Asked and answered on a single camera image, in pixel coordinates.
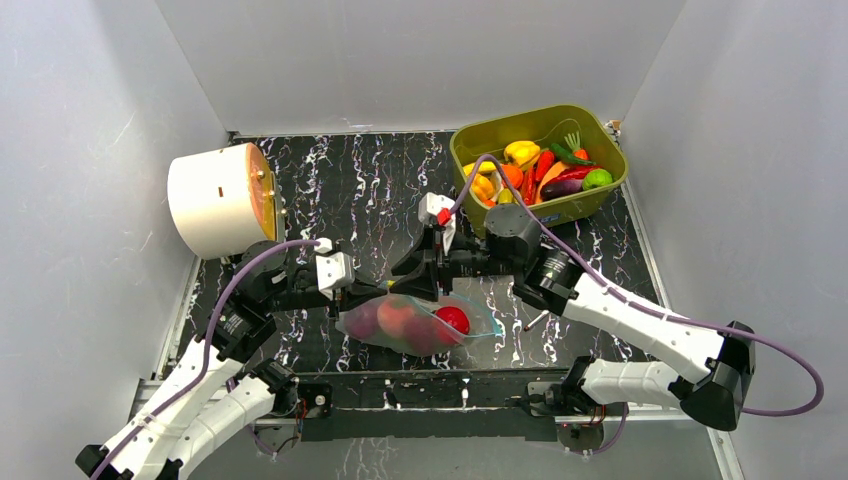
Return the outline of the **red toy apple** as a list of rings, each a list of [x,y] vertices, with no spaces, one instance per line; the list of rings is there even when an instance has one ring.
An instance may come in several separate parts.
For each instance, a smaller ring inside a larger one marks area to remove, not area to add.
[[[435,315],[441,319],[446,325],[450,326],[462,335],[470,333],[470,321],[466,313],[455,306],[444,306],[439,308]]]

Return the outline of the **pink toy peach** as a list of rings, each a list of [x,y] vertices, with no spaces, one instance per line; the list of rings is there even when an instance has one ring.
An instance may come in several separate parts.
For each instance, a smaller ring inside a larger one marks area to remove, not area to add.
[[[417,310],[403,296],[389,297],[377,309],[377,321],[382,331],[392,338],[402,338],[405,324],[416,316]]]

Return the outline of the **clear zip top bag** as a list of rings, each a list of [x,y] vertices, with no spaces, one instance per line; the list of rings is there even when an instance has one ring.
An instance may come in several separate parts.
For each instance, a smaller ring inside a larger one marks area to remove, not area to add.
[[[385,295],[342,312],[336,328],[361,343],[416,357],[443,354],[503,333],[490,310],[456,294],[435,302]]]

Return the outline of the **purple toy onion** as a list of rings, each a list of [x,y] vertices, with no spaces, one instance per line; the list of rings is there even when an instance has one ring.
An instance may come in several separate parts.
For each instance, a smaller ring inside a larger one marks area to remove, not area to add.
[[[357,340],[368,339],[379,330],[377,307],[361,305],[346,313],[344,327],[347,334]]]

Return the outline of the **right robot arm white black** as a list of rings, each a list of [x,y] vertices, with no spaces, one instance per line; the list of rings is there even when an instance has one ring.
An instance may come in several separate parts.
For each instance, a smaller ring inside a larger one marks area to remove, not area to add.
[[[754,348],[710,329],[672,322],[668,312],[597,281],[560,248],[542,242],[537,219],[517,204],[485,216],[485,237],[448,234],[444,208],[424,213],[418,240],[391,272],[396,293],[424,300],[448,294],[456,278],[507,275],[525,304],[604,330],[653,356],[651,362],[610,362],[582,356],[566,377],[525,406],[541,416],[587,414],[615,403],[678,408],[720,431],[737,428],[755,370]]]

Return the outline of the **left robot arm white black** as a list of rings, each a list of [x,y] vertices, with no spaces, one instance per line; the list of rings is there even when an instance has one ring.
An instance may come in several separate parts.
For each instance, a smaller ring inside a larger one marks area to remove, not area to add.
[[[296,374],[278,361],[243,370],[276,332],[272,312],[339,314],[385,293],[327,238],[253,244],[170,375],[117,434],[83,447],[76,466],[89,479],[188,478],[258,418],[302,405]]]

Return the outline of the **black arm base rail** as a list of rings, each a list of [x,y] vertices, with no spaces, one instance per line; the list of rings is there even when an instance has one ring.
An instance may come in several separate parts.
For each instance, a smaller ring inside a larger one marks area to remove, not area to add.
[[[366,437],[522,437],[557,440],[567,424],[603,437],[620,405],[567,404],[565,368],[308,372],[299,376],[308,405],[305,441]]]

